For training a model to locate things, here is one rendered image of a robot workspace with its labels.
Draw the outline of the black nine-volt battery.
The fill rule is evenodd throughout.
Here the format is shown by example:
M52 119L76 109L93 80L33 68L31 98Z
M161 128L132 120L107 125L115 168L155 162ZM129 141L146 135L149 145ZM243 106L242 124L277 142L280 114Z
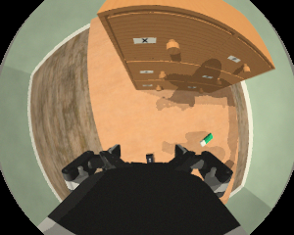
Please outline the black nine-volt battery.
M147 161L147 164L148 163L153 163L154 162L153 154L146 155L146 161Z

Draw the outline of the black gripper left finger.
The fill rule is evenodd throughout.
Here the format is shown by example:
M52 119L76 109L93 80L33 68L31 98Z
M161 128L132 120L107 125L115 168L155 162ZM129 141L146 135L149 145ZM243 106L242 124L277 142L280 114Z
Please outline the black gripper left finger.
M120 144L116 144L108 150L99 152L99 155L94 155L93 151L86 151L62 169L62 174L70 192L85 178L94 174L97 168L105 170L116 167L134 166L121 159Z

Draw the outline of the green and white eraser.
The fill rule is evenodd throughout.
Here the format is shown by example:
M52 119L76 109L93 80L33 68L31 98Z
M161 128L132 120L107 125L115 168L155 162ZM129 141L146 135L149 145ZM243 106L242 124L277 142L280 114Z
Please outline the green and white eraser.
M200 141L200 144L202 147L204 147L209 141L211 141L213 139L213 135L212 133L210 133L209 135L207 135L202 141Z

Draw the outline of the brown wooden drawer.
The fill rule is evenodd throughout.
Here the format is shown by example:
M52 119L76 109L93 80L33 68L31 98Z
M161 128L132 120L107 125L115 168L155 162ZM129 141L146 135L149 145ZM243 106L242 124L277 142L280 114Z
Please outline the brown wooden drawer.
M232 35L206 19L168 10L117 12L108 20L126 60L156 58L204 64Z
M198 82L189 82L189 81L187 81L178 90L199 91L199 93L202 94L204 92L210 93L210 92L213 92L213 91L218 90L220 88L222 88L222 87L221 86L211 85L211 84L205 84L205 83L198 83Z
M268 61L248 44L240 36L237 36L209 61L208 65L234 72L245 78L271 70Z
M214 84L215 86L226 87L227 85L230 85L243 79L244 78L233 73L204 66L192 78L190 78L189 81L203 82Z
M134 80L137 89L176 90L184 81L177 80Z
M126 61L133 79L186 80L201 66L165 60Z

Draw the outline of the brown wooden chest of drawers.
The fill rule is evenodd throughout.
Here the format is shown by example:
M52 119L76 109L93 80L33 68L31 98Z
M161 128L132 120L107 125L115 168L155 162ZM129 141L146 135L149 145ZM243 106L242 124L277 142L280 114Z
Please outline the brown wooden chest of drawers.
M108 17L112 13L130 11L130 10L142 10L142 9L169 10L169 11L176 11L176 12L181 12L181 13L197 16L227 28L232 35L222 44L222 46L204 64L189 62L189 61L182 61L182 60L156 59L156 58L126 60L123 56L122 49L113 32L113 29L109 23ZM243 14L241 14L238 10L236 10L235 8L233 8L232 6L230 6L229 4L227 4L226 2L222 0L107 0L98 11L97 16L99 20L101 21L103 27L105 28L110 40L112 41L122 61L122 64L136 90L156 90L156 89L137 89L134 80L160 80L160 79L133 79L126 61L165 60L165 61L178 61L178 62L185 62L185 63L200 65L201 67L197 69L195 72L193 72L186 80L178 80L178 81L184 81L184 82L176 90L182 87L187 81L189 81L190 78L192 78L204 66L219 69L222 71L227 71L235 75L238 75L240 77L243 77L234 72L208 65L208 62L211 61L219 52L221 52L237 36L240 36L242 39L248 42L251 46L253 46L271 65L271 70L266 70L259 74L275 70L275 66L271 59L270 53L264 41L262 40L261 36L259 35L259 33L255 30L255 28L251 25L251 23L247 20L247 18ZM253 75L251 77L257 76L259 74ZM244 78L243 80L249 79L251 77L248 77L248 78L243 77ZM243 80L240 80L238 82L241 82ZM189 81L189 82L195 82L195 81ZM238 82L235 82L235 83L238 83ZM235 83L232 83L230 85L233 85ZM227 86L230 86L230 85L227 85Z

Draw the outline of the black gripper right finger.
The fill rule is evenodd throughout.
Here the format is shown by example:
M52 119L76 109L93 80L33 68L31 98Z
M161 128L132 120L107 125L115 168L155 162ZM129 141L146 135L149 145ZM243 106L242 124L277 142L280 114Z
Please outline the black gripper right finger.
M221 198L229 184L233 171L211 152L203 151L195 155L193 151L186 151L180 144L175 145L174 158L157 167L192 172L198 169L204 181ZM186 156L187 155L187 156ZM190 167L190 168L189 168Z

